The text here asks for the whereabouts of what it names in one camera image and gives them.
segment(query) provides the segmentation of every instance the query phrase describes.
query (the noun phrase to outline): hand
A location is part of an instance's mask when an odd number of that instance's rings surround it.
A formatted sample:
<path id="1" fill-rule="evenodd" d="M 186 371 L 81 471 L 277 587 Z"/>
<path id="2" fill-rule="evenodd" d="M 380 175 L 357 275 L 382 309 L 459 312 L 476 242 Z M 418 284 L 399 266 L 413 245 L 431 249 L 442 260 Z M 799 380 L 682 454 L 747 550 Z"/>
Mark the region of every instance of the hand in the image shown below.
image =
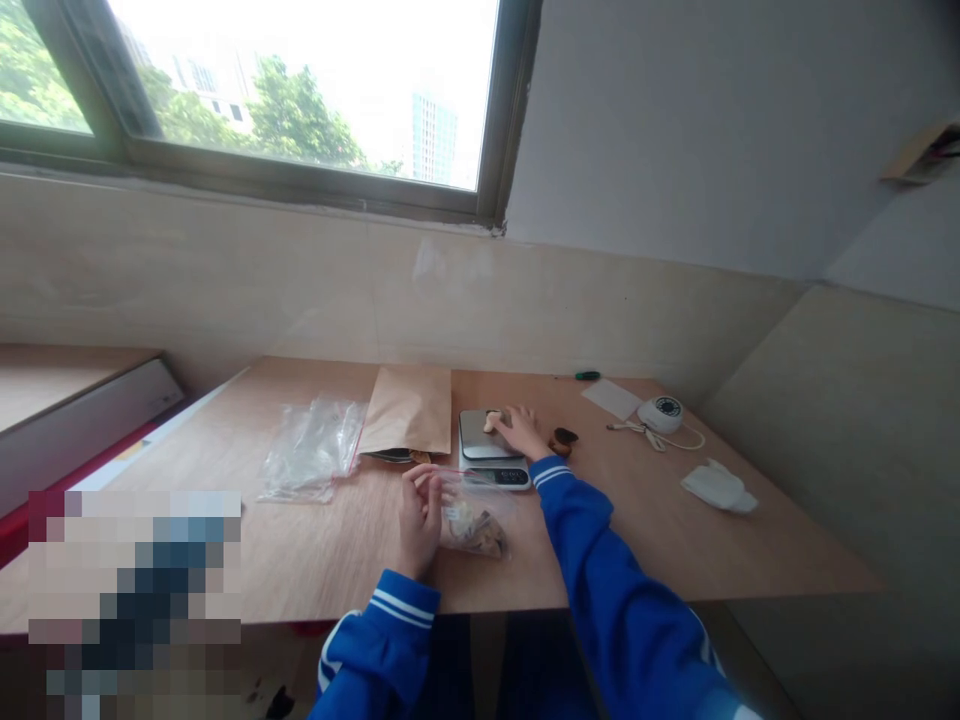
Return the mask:
<path id="1" fill-rule="evenodd" d="M 440 544 L 442 482 L 432 474 L 436 469 L 436 465 L 417 465 L 400 478 L 400 558 L 394 570 L 418 582 L 430 569 Z"/>
<path id="2" fill-rule="evenodd" d="M 530 458 L 530 462 L 553 455 L 537 431 L 537 414 L 533 410 L 523 405 L 505 407 L 503 410 L 510 414 L 512 427 L 504 425 L 502 416 L 493 421 L 493 426 L 515 450 Z"/>

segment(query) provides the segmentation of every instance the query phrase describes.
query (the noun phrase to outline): white wall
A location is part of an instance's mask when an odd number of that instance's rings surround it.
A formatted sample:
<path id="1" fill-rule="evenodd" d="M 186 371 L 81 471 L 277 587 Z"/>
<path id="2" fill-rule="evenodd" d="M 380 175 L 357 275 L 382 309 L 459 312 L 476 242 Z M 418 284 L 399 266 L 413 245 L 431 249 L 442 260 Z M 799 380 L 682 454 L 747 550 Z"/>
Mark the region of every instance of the white wall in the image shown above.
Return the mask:
<path id="1" fill-rule="evenodd" d="M 731 603 L 820 719 L 960 707 L 960 315 L 810 290 L 701 409 L 887 584 Z"/>
<path id="2" fill-rule="evenodd" d="M 202 391 L 267 353 L 659 378 L 696 405 L 794 282 L 0 175 L 0 342 L 152 346 Z"/>
<path id="3" fill-rule="evenodd" d="M 899 194 L 826 277 L 857 290 L 960 312 L 960 172 Z"/>
<path id="4" fill-rule="evenodd" d="M 960 110 L 949 0 L 547 0 L 508 237 L 819 278 Z"/>

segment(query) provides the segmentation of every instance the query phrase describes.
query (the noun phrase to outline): sky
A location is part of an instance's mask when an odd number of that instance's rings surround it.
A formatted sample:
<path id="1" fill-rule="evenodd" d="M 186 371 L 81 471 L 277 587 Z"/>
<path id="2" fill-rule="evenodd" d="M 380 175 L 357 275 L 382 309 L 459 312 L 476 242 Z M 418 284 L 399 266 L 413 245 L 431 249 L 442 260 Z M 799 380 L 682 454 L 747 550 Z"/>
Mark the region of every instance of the sky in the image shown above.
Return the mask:
<path id="1" fill-rule="evenodd" d="M 309 65 L 367 157 L 404 159 L 419 92 L 457 113 L 453 184 L 474 189 L 497 0 L 110 0 L 148 50 Z"/>

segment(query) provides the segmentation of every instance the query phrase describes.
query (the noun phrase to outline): blue jacket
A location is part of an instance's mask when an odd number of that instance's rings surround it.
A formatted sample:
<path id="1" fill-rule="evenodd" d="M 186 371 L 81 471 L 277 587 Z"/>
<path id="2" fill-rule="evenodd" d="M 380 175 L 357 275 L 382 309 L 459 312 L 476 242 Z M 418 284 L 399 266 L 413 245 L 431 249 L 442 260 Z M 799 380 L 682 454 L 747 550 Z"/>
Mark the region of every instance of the blue jacket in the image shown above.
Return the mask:
<path id="1" fill-rule="evenodd" d="M 530 468 L 577 634 L 613 718 L 749 720 L 696 615 L 610 529 L 613 506 L 559 457 Z M 403 717 L 427 671 L 440 594 L 390 570 L 323 647 L 311 719 Z"/>

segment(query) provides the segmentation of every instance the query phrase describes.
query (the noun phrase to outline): tree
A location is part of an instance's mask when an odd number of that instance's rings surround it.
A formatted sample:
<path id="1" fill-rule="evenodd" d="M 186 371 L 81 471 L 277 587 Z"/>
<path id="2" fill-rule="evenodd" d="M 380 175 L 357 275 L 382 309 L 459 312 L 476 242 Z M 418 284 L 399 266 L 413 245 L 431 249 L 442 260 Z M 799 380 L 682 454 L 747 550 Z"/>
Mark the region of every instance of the tree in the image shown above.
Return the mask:
<path id="1" fill-rule="evenodd" d="M 253 132 L 234 130 L 194 92 L 180 92 L 170 76 L 138 67 L 144 91 L 166 139 L 221 150 L 301 162 L 400 174 L 400 160 L 367 160 L 343 117 L 327 108 L 308 67 L 289 74 L 276 55 L 260 63 L 258 100 L 249 103 Z M 89 132 L 21 0 L 0 0 L 0 120 Z"/>
<path id="2" fill-rule="evenodd" d="M 137 71 L 165 138 L 223 150 L 250 149 L 249 140 L 204 105 L 196 93 L 175 90 L 163 70 L 139 67 Z"/>
<path id="3" fill-rule="evenodd" d="M 379 168 L 370 168 L 370 172 L 375 172 L 378 175 L 389 175 L 390 177 L 396 177 L 401 170 L 403 170 L 403 160 L 390 160 L 389 162 L 381 160 Z"/>
<path id="4" fill-rule="evenodd" d="M 20 0 L 0 0 L 0 118 L 90 132 Z"/>
<path id="5" fill-rule="evenodd" d="M 286 64 L 274 55 L 261 61 L 253 84 L 260 99 L 248 109 L 257 150 L 336 167 L 365 166 L 350 126 L 327 109 L 309 68 L 288 75 Z"/>

